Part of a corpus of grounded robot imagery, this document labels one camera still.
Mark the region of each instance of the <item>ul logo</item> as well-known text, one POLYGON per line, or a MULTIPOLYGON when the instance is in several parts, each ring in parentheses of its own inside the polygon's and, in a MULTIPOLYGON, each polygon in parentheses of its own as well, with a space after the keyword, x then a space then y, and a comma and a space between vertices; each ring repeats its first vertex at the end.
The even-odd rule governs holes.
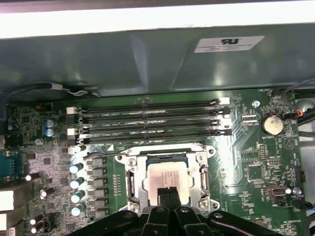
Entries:
POLYGON ((230 38, 230 39, 222 39, 221 43, 223 45, 225 44, 238 44, 239 39, 238 38, 230 38))

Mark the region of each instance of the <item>electrolytic capacitor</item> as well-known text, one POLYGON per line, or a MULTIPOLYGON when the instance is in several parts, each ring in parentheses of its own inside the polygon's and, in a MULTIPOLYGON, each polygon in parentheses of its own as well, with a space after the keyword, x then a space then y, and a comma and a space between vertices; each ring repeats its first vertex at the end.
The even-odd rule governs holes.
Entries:
POLYGON ((76 178, 75 180, 71 181, 70 187, 73 189, 77 189, 83 182, 84 178, 82 177, 76 178))
POLYGON ((48 119, 45 121, 45 126, 47 128, 54 128, 57 126, 57 122, 54 119, 48 119))
POLYGON ((8 130, 9 131, 16 131, 16 130, 18 130, 19 129, 19 127, 16 125, 16 124, 10 124, 10 125, 8 125, 8 130))
POLYGON ((78 163, 75 165, 70 166, 69 171, 72 174, 76 174, 78 171, 82 170, 84 165, 82 163, 78 163))
POLYGON ((292 190, 292 193, 296 196, 299 196, 302 194, 302 190, 298 187, 294 187, 293 190, 292 190))
POLYGON ((71 210, 73 216, 78 216, 84 210, 85 206, 83 203, 79 203, 75 205, 75 207, 71 210))
POLYGON ((32 234, 36 234, 38 231, 41 230, 41 228, 43 228, 44 223, 42 221, 39 221, 33 228, 31 228, 31 233, 32 234))
POLYGON ((32 181, 32 180, 35 180, 35 179, 38 179, 40 178, 40 174, 37 172, 37 173, 32 173, 32 174, 29 174, 27 176, 25 176, 25 180, 26 181, 32 181))
POLYGON ((43 214, 38 214, 33 219, 30 220, 31 225, 36 225, 39 221, 41 221, 44 218, 43 214))
POLYGON ((54 192, 55 192, 55 189, 54 189, 53 187, 50 187, 50 188, 48 188, 48 189, 42 191, 42 192, 40 193, 40 195, 41 195, 41 197, 46 198, 48 195, 50 195, 50 194, 52 194, 52 193, 54 193, 54 192))
POLYGON ((17 122, 18 122, 18 120, 15 117, 9 117, 8 118, 8 123, 16 124, 17 122))
POLYGON ((44 141, 42 139, 35 139, 35 144, 36 145, 42 145, 44 141))
POLYGON ((49 128, 49 129, 46 129, 45 135, 46 135, 47 137, 55 137, 55 136, 58 135, 58 131, 57 131, 56 129, 51 129, 51 128, 49 128))
POLYGON ((87 149, 87 146, 85 146, 85 145, 77 145, 77 146, 75 146, 74 151, 75 152, 81 152, 81 151, 84 151, 85 149, 87 149))
POLYGON ((79 201, 81 201, 84 195, 85 195, 84 190, 77 191, 74 195, 71 196, 71 201, 73 203, 78 203, 79 201))

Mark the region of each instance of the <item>screw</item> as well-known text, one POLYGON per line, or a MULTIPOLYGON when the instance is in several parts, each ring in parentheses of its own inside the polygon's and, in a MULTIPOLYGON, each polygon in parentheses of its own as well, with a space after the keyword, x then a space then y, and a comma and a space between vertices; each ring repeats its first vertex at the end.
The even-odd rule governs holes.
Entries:
POLYGON ((221 213, 214 213, 213 215, 215 218, 223 218, 223 215, 221 213))
POLYGON ((253 106, 254 108, 257 108, 257 107, 260 106, 260 102, 257 101, 257 100, 255 100, 255 101, 252 102, 252 106, 253 106))
POLYGON ((130 206, 130 210, 133 211, 134 213, 138 213, 139 212, 139 207, 137 205, 131 205, 130 206))
POLYGON ((128 165, 129 166, 135 166, 136 165, 136 160, 133 159, 133 158, 130 158, 129 161, 128 161, 128 165))
POLYGON ((188 212, 189 211, 189 209, 187 208, 187 207, 183 207, 182 209, 181 209, 181 212, 184 212, 184 213, 186 213, 186 212, 188 212))
POLYGON ((200 201, 200 206, 202 207, 202 208, 205 208, 205 207, 207 207, 209 205, 209 203, 208 203, 208 200, 207 199, 202 199, 201 201, 200 201))

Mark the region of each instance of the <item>white label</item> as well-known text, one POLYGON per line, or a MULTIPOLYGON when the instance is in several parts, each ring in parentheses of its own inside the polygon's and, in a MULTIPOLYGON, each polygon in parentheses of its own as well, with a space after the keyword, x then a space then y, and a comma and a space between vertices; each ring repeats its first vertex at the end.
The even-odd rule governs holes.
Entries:
POLYGON ((202 38, 195 53, 248 51, 259 43, 265 36, 202 38))

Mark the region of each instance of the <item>cable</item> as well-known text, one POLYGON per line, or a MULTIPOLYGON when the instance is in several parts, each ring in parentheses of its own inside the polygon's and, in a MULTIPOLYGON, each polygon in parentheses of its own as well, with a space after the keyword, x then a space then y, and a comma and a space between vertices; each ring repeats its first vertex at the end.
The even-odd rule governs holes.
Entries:
MULTIPOLYGON (((17 94, 34 91, 34 90, 44 90, 44 89, 63 90, 70 93, 73 96, 82 96, 84 94, 90 93, 89 91, 85 89, 81 89, 80 87, 77 87, 77 86, 65 86, 62 84, 55 84, 55 83, 38 83, 38 84, 15 87, 14 89, 5 91, 2 95, 4 96, 5 100, 10 100, 12 96, 15 96, 17 94)), ((96 97, 99 97, 99 95, 95 92, 91 92, 91 94, 96 97)))
POLYGON ((309 78, 309 79, 306 79, 306 80, 303 80, 299 83, 296 83, 290 87, 288 87, 281 95, 281 100, 291 109, 293 109, 298 116, 302 117, 303 116, 303 112, 301 112, 300 110, 298 110, 295 106, 293 106, 287 99, 286 99, 286 94, 290 91, 292 91, 293 89, 301 86, 301 85, 305 85, 305 84, 308 84, 310 82, 314 82, 315 81, 315 77, 312 77, 312 78, 309 78))
POLYGON ((299 131, 299 136, 301 136, 301 137, 315 138, 315 132, 299 131))

